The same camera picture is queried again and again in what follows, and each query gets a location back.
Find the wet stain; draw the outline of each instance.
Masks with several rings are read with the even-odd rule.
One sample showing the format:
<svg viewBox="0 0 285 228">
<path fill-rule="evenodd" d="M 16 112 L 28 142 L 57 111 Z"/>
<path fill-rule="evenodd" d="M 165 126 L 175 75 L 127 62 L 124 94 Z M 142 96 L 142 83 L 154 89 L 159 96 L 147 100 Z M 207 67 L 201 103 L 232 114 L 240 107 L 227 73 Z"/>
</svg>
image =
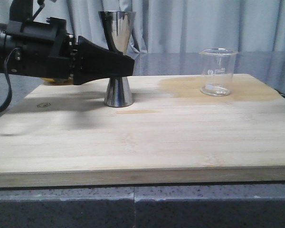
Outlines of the wet stain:
<svg viewBox="0 0 285 228">
<path fill-rule="evenodd" d="M 203 94 L 200 91 L 200 87 L 203 83 L 204 80 L 201 76 L 174 77 L 161 80 L 159 87 L 161 90 L 174 94 L 177 98 L 181 98 L 183 102 L 190 100 L 199 104 L 281 99 L 277 91 L 249 75 L 234 76 L 232 92 L 227 96 L 209 96 Z"/>
<path fill-rule="evenodd" d="M 117 111 L 117 114 L 145 114 L 145 113 L 157 113 L 155 110 L 122 110 Z"/>
</svg>

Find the wooden cutting board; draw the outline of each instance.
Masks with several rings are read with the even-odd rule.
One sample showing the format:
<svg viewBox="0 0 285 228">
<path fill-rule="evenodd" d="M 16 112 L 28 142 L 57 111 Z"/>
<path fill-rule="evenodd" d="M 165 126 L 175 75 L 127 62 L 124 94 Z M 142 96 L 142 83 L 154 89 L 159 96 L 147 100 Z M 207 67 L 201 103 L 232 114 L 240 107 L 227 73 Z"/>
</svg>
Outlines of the wooden cutting board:
<svg viewBox="0 0 285 228">
<path fill-rule="evenodd" d="M 249 75 L 231 95 L 200 76 L 133 76 L 135 103 L 104 105 L 108 80 L 41 85 L 0 118 L 0 187 L 285 180 L 285 99 Z"/>
</svg>

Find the curtain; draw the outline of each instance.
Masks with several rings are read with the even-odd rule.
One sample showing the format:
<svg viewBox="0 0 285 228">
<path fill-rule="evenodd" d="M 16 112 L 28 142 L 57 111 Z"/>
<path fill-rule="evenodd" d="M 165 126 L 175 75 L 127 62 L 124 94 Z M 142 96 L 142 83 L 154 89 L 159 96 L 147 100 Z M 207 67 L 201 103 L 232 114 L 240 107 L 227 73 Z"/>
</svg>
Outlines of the curtain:
<svg viewBox="0 0 285 228">
<path fill-rule="evenodd" d="M 11 0 L 0 0 L 7 23 Z M 67 20 L 67 29 L 107 48 L 100 10 L 136 11 L 129 52 L 200 52 L 205 48 L 285 51 L 285 0 L 46 0 L 36 18 Z"/>
</svg>

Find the black cable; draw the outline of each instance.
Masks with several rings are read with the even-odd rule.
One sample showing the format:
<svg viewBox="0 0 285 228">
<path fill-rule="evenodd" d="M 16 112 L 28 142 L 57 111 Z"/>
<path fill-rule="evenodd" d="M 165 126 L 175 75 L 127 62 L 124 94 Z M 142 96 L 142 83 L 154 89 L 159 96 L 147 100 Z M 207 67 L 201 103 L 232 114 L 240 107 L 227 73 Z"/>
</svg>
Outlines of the black cable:
<svg viewBox="0 0 285 228">
<path fill-rule="evenodd" d="M 8 86 L 9 86 L 9 91 L 8 91 L 8 95 L 5 99 L 5 101 L 0 106 L 0 112 L 3 112 L 5 109 L 7 109 L 7 107 L 9 106 L 9 104 L 11 102 L 12 91 L 11 91 L 11 84 L 10 84 L 10 76 L 8 73 L 8 62 L 9 62 L 10 56 L 17 50 L 20 50 L 20 48 L 16 47 L 16 48 L 12 49 L 12 51 L 9 53 L 9 55 L 4 60 L 4 75 L 5 75 L 6 81 L 7 81 Z"/>
</svg>

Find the metal cup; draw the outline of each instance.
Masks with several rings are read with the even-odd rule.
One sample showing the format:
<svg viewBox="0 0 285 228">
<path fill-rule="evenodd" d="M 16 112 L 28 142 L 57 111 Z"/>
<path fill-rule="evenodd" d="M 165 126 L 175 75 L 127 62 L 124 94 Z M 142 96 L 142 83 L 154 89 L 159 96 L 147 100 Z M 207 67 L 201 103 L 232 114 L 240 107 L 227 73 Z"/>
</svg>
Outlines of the metal cup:
<svg viewBox="0 0 285 228">
<path fill-rule="evenodd" d="M 99 12 L 110 51 L 126 54 L 135 14 L 127 11 Z M 125 107 L 133 102 L 127 77 L 110 78 L 104 103 L 111 107 Z"/>
</svg>

